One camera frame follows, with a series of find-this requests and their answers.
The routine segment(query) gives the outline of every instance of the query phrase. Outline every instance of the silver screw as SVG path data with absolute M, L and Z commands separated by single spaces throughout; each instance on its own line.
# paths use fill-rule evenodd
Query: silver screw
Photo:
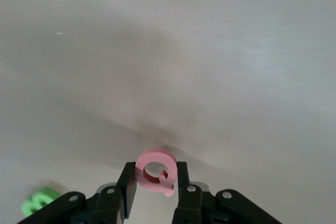
M 223 196 L 223 198 L 225 198 L 225 199 L 231 199 L 231 198 L 232 198 L 232 194 L 229 193 L 228 191 L 224 191 L 224 192 L 222 193 L 222 196 Z
M 114 193 L 114 189 L 113 188 L 110 188 L 106 191 L 107 194 L 113 194 Z
M 188 186 L 188 187 L 187 187 L 187 190 L 188 190 L 189 192 L 193 193 L 194 191 L 196 191 L 196 187 L 194 187 L 194 186 Z
M 69 201 L 76 201 L 78 199 L 77 195 L 73 195 L 69 198 Z

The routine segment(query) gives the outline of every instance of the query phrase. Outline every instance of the green object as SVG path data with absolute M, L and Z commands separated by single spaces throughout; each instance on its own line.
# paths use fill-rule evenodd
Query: green object
M 36 211 L 40 210 L 45 205 L 53 202 L 58 197 L 60 197 L 60 194 L 51 188 L 42 188 L 22 202 L 22 213 L 28 217 Z

